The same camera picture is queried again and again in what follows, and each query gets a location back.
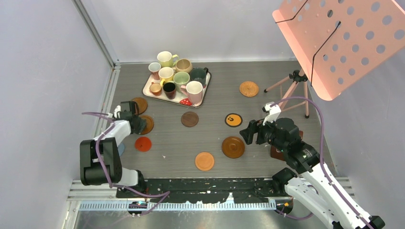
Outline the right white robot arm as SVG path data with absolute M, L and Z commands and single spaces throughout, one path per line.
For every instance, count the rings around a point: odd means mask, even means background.
M 329 229 L 382 229 L 385 222 L 361 208 L 320 161 L 320 154 L 302 141 L 289 118 L 274 122 L 252 120 L 240 135 L 249 145 L 269 143 L 283 154 L 288 167 L 272 177 L 273 191 L 301 202 Z

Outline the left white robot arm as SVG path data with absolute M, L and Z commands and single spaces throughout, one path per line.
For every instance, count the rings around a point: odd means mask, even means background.
M 84 112 L 110 124 L 100 135 L 80 143 L 80 179 L 84 186 L 108 184 L 126 188 L 136 198 L 146 193 L 143 174 L 139 170 L 124 168 L 118 152 L 118 146 L 126 137 L 139 135 L 146 128 L 147 122 L 139 113 L 135 101 L 121 102 L 113 113 Z

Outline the brown ridged wooden coaster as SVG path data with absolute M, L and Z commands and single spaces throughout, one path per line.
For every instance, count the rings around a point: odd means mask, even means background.
M 141 135 L 146 135 L 153 130 L 154 127 L 153 118 L 149 115 L 141 115 L 140 118 L 146 121 L 146 127 L 141 132 Z

